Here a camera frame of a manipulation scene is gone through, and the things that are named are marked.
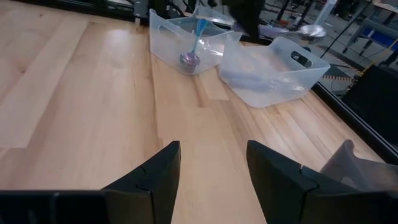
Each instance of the wooden table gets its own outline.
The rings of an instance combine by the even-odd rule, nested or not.
[[[0,1],[0,188],[100,189],[170,141],[182,147],[173,223],[264,223],[245,153],[255,139],[315,170],[352,139],[313,92],[254,109],[212,68],[195,77],[125,21]]]

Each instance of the person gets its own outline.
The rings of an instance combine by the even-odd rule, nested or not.
[[[229,14],[252,37],[259,37],[258,25],[265,0],[221,0],[228,6]]]
[[[348,14],[350,13],[350,9],[353,8],[352,10],[355,10],[354,6],[356,0],[340,0],[335,9],[333,10],[333,13],[335,15],[338,15],[340,18],[347,20],[349,19]]]

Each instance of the yellow and black striped tape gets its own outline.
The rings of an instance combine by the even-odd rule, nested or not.
[[[354,72],[357,73],[358,75],[361,74],[361,72],[360,72],[358,69],[352,67],[351,65],[348,65],[347,63],[345,63],[344,61],[342,61],[340,58],[338,58],[338,57],[336,57],[336,56],[334,56],[334,55],[332,55],[332,54],[330,54],[330,53],[328,53],[328,52],[326,52],[326,54],[327,54],[328,56],[330,56],[331,58],[335,59],[336,61],[338,61],[339,63],[341,63],[342,65],[348,67],[350,70],[354,71]],[[348,81],[348,82],[351,82],[351,81],[353,80],[351,77],[336,77],[336,76],[331,76],[331,75],[323,75],[323,78],[334,79],[334,80],[341,80],[341,81]]]

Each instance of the plastic container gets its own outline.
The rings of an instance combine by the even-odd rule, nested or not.
[[[398,166],[356,157],[351,140],[344,141],[320,173],[364,192],[398,189]]]
[[[197,7],[192,16],[165,20],[151,9],[150,14],[150,52],[187,75],[195,75],[221,63],[226,39],[229,46],[236,45],[242,33],[227,31],[215,26],[212,22],[232,24],[233,20],[219,12],[206,7]],[[195,29],[198,19],[208,22],[198,41],[195,53],[200,64],[195,68],[187,68],[180,62],[180,54],[190,52],[195,42]]]
[[[246,104],[263,108],[303,97],[329,68],[329,63],[284,37],[267,47],[227,40],[219,76]]]

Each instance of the floor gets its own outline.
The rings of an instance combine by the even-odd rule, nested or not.
[[[185,10],[183,0],[175,0],[175,2],[183,10]],[[274,12],[264,11],[261,14],[261,19],[267,22],[275,19],[282,3],[282,0],[267,0],[266,8]],[[216,6],[214,9],[222,12],[223,14],[229,15],[226,6],[221,6],[218,4],[218,6]],[[303,7],[299,7],[296,9],[296,11],[302,12]],[[313,8],[308,12],[306,21],[314,21],[318,13],[319,11],[314,9],[313,6]],[[290,12],[286,11],[284,16],[288,16],[289,14]],[[325,26],[325,29],[328,31],[328,36],[317,46],[310,47],[311,51],[318,56],[321,56],[324,53],[325,49],[334,41],[334,39],[348,24],[348,21],[345,21],[334,15],[329,15],[326,22],[327,25]],[[347,87],[351,84],[351,79],[354,77],[354,75],[360,74],[364,68],[370,66],[370,64],[373,62],[379,63],[385,60],[392,53],[391,50],[386,50],[386,48],[383,46],[373,43],[367,49],[367,51],[363,53],[363,55],[359,55],[359,52],[367,41],[364,39],[359,39],[356,43],[351,45],[348,51],[344,54],[343,50],[346,44],[358,28],[359,25],[357,23],[351,25],[350,28],[333,44],[331,49],[328,51],[328,54],[323,57],[331,64],[331,68],[324,78],[320,80],[320,82],[330,91],[335,93],[344,93]],[[391,65],[391,67],[398,69],[398,65],[394,63]]]

